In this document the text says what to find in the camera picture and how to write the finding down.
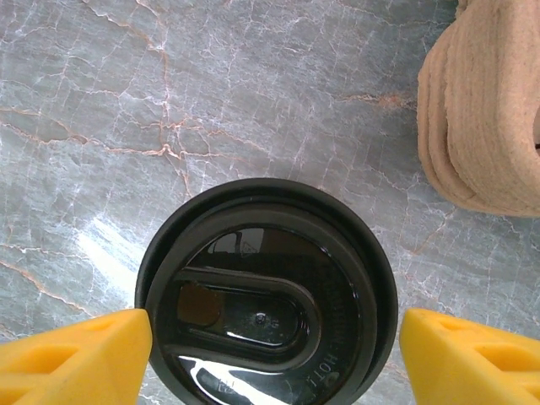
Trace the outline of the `black plastic coffee lid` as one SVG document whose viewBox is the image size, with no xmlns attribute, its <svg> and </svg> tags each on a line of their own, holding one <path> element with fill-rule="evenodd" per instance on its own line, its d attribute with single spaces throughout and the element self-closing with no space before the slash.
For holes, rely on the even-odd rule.
<svg viewBox="0 0 540 405">
<path fill-rule="evenodd" d="M 312 186 L 215 186 L 159 228 L 138 272 L 150 363 L 184 405 L 353 405 L 397 331 L 390 263 Z"/>
</svg>

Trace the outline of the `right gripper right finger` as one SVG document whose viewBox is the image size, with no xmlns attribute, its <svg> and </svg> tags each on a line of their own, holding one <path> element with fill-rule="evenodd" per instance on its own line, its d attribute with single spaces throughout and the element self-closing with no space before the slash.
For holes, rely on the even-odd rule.
<svg viewBox="0 0 540 405">
<path fill-rule="evenodd" d="M 540 340 L 412 308 L 399 344 L 417 405 L 540 405 Z"/>
</svg>

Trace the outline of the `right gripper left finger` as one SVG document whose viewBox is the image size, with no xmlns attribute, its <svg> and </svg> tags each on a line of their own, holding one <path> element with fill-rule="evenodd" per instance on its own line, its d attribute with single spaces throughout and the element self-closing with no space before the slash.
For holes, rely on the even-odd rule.
<svg viewBox="0 0 540 405">
<path fill-rule="evenodd" d="M 152 348 L 145 310 L 0 344 L 0 405 L 137 405 Z"/>
</svg>

